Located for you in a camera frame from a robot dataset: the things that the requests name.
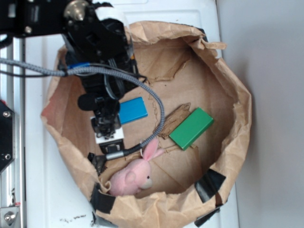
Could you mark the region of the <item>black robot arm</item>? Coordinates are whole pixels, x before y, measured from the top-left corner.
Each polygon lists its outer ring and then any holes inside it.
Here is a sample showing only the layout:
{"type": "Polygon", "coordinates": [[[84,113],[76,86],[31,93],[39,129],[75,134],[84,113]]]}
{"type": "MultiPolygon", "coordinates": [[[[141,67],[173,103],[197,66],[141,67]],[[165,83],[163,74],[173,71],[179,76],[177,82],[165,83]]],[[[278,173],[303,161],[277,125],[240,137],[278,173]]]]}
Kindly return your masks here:
{"type": "MultiPolygon", "coordinates": [[[[106,65],[138,75],[133,43],[124,14],[108,2],[91,0],[3,0],[0,32],[7,47],[14,38],[61,34],[67,48],[66,64],[106,65]]],[[[134,88],[104,73],[79,74],[85,93],[78,99],[84,111],[93,111],[98,137],[110,138],[121,124],[119,100],[134,88]]]]}

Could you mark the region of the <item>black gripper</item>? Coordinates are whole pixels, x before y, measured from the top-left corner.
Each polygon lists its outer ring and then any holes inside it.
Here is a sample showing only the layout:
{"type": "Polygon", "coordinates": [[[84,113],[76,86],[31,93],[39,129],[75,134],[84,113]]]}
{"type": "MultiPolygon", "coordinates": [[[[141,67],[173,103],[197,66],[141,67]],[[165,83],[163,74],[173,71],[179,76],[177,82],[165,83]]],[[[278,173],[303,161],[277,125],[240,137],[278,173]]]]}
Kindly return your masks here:
{"type": "Polygon", "coordinates": [[[113,138],[116,130],[121,127],[118,100],[102,97],[97,93],[86,93],[79,96],[77,104],[83,111],[94,112],[91,125],[98,138],[113,138]]]}

